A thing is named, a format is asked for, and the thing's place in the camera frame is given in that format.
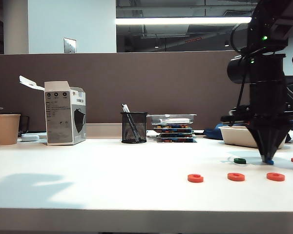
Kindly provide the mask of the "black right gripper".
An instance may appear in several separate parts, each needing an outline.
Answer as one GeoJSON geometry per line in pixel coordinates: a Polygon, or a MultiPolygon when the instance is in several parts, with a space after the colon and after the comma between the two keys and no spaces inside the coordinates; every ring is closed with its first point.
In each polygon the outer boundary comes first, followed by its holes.
{"type": "MultiPolygon", "coordinates": [[[[234,107],[229,111],[229,114],[222,116],[220,121],[223,124],[234,124],[234,123],[246,123],[252,119],[273,119],[273,118],[286,118],[293,120],[293,110],[289,110],[287,105],[281,111],[267,111],[264,113],[256,113],[250,105],[241,105],[234,107]]],[[[263,162],[273,162],[273,156],[276,153],[279,145],[283,142],[287,133],[291,129],[289,121],[281,121],[274,124],[271,128],[269,149],[264,144],[265,127],[257,123],[250,123],[247,129],[251,133],[263,162]]]]}

